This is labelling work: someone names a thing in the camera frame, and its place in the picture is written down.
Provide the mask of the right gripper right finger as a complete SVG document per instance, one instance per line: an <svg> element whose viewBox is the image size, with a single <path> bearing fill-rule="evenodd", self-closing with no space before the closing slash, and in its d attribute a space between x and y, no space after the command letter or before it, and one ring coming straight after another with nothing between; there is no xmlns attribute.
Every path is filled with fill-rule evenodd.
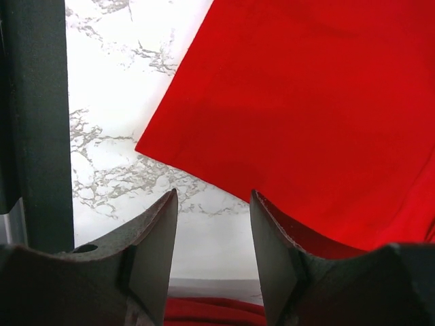
<svg viewBox="0 0 435 326"><path fill-rule="evenodd" d="M361 251L299 223L257 191L249 212L268 325L434 324L434 245Z"/></svg>

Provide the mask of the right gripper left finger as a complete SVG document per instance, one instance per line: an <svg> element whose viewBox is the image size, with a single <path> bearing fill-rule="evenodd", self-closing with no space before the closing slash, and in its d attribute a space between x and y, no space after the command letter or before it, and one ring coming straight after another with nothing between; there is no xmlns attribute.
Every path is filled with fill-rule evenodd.
<svg viewBox="0 0 435 326"><path fill-rule="evenodd" d="M69 253L1 247L2 325L161 325L177 228L171 190Z"/></svg>

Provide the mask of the bright red t shirt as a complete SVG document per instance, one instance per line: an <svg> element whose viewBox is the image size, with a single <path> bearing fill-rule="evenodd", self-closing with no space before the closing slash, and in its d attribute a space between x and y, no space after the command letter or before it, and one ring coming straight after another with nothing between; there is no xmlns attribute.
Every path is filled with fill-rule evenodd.
<svg viewBox="0 0 435 326"><path fill-rule="evenodd" d="M214 1L136 146L346 245L434 241L434 2Z"/></svg>

